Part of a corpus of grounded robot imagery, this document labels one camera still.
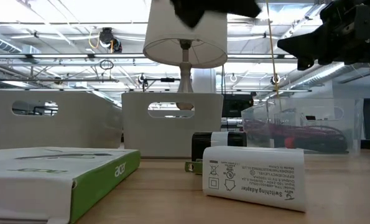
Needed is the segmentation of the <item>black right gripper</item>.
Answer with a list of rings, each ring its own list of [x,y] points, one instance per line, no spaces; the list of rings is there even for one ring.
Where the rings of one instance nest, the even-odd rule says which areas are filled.
[[[321,12],[323,52],[320,61],[370,63],[370,1],[332,1]],[[297,59],[297,70],[308,70],[320,55],[320,28],[278,41]]]

